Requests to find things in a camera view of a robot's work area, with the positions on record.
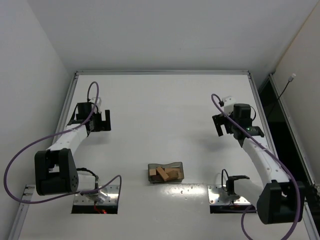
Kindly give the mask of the smoky transparent plastic bin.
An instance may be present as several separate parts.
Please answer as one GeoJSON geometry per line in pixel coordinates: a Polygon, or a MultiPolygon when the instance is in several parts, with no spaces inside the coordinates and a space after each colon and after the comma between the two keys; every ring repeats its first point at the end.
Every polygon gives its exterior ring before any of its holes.
{"type": "Polygon", "coordinates": [[[148,164],[148,181],[150,184],[180,183],[185,178],[183,163],[148,164]]]}

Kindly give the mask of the long light wood block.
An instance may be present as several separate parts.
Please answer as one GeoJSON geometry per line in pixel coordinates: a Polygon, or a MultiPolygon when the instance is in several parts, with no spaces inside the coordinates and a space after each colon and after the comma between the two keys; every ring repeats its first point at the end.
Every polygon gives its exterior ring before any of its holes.
{"type": "Polygon", "coordinates": [[[156,172],[161,176],[164,182],[166,182],[170,178],[162,167],[157,167],[156,172]]]}

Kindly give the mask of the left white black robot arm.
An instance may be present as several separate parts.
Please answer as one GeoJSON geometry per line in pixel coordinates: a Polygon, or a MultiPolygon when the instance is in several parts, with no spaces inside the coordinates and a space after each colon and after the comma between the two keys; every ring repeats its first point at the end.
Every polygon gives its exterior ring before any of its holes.
{"type": "Polygon", "coordinates": [[[92,102],[77,103],[65,126],[67,133],[46,150],[34,156],[35,186],[40,196],[75,194],[98,188],[97,175],[78,174],[74,154],[91,133],[108,132],[111,128],[110,110],[102,111],[92,102]]]}

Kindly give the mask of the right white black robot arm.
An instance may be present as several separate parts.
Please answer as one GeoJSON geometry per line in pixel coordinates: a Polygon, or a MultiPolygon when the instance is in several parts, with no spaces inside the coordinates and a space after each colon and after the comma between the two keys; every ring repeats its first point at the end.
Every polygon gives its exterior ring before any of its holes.
{"type": "Polygon", "coordinates": [[[300,222],[305,186],[301,181],[294,182],[269,154],[263,131],[252,125],[251,106],[230,98],[220,101],[219,105],[223,112],[212,117],[218,136],[223,135],[221,127],[224,126],[250,157],[262,181],[262,186],[258,186],[246,175],[228,176],[225,183],[227,194],[248,200],[265,225],[300,222]]]}

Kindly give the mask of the light wood cube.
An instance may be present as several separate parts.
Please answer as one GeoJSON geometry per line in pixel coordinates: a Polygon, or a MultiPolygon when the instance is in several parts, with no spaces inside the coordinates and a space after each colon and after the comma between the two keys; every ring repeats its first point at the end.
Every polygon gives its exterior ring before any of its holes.
{"type": "Polygon", "coordinates": [[[156,169],[150,169],[149,170],[149,175],[152,176],[156,176],[157,175],[157,170],[156,169]]]}

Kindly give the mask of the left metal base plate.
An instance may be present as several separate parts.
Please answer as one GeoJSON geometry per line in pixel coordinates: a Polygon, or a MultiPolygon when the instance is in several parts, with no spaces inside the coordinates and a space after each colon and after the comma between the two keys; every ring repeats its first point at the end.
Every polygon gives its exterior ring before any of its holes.
{"type": "Polygon", "coordinates": [[[119,185],[108,185],[95,194],[76,194],[74,196],[73,205],[93,206],[96,204],[98,206],[116,206],[118,204],[119,190],[119,185]]]}

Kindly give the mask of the metal base plate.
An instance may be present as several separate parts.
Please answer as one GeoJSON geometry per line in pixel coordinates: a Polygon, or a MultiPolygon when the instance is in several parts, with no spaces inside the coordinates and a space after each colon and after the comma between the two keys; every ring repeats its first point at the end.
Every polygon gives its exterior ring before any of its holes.
{"type": "Polygon", "coordinates": [[[249,206],[251,204],[243,196],[228,195],[220,184],[207,185],[207,193],[211,207],[249,206]]]}
{"type": "Polygon", "coordinates": [[[73,205],[93,206],[96,204],[98,206],[116,206],[118,204],[119,190],[119,185],[108,185],[95,194],[76,194],[74,196],[73,205]]]}

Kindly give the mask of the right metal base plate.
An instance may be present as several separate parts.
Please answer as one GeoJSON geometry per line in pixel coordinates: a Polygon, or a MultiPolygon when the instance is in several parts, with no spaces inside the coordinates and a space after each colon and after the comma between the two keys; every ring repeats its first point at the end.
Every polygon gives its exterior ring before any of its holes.
{"type": "Polygon", "coordinates": [[[249,206],[251,204],[243,196],[228,195],[220,184],[207,185],[207,193],[211,207],[249,206]]]}

